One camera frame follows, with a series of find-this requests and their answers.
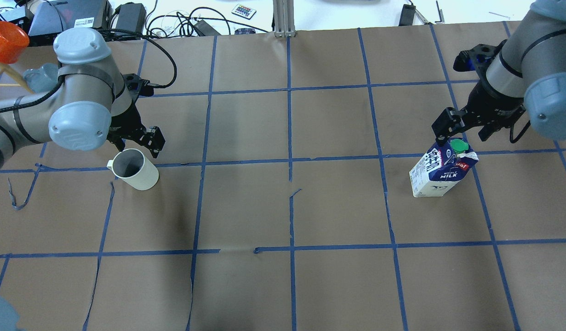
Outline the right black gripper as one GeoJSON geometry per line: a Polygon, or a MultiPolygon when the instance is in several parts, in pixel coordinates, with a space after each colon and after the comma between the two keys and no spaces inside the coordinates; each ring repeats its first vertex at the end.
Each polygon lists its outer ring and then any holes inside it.
{"type": "Polygon", "coordinates": [[[479,81],[465,107],[445,108],[432,124],[439,147],[475,126],[481,127],[478,138],[487,141],[502,128],[510,128],[524,113],[520,106],[526,90],[522,74],[502,58],[502,48],[503,44],[478,44],[456,56],[453,69],[461,73],[475,71],[479,81]]]}

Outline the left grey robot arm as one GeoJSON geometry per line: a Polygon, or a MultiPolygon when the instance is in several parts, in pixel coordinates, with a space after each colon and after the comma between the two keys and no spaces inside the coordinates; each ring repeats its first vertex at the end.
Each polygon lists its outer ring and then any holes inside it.
{"type": "Polygon", "coordinates": [[[130,88],[95,29],[70,28],[53,49],[60,68],[50,91],[0,100],[0,170],[21,148],[49,141],[79,151],[108,141],[123,151],[130,140],[157,158],[166,141],[158,126],[142,124],[136,101],[158,85],[135,76],[137,87],[130,88]]]}

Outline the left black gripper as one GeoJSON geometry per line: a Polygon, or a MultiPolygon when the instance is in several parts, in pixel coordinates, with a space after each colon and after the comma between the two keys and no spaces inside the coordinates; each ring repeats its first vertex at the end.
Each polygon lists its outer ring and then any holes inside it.
{"type": "Polygon", "coordinates": [[[134,141],[148,149],[152,158],[156,159],[166,140],[158,126],[151,126],[148,130],[141,122],[136,101],[145,81],[136,74],[125,74],[123,83],[112,104],[112,122],[107,140],[117,149],[125,149],[124,140],[134,141]]]}

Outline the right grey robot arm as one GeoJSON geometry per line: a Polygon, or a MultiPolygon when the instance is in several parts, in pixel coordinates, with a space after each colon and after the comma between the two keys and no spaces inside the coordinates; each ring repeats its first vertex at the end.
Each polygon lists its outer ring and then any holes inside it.
{"type": "Polygon", "coordinates": [[[507,40],[461,51],[453,69],[475,71],[479,81],[465,107],[447,107],[432,124],[438,145],[476,126],[486,141],[525,113],[526,128],[566,140],[566,0],[533,2],[507,40]]]}

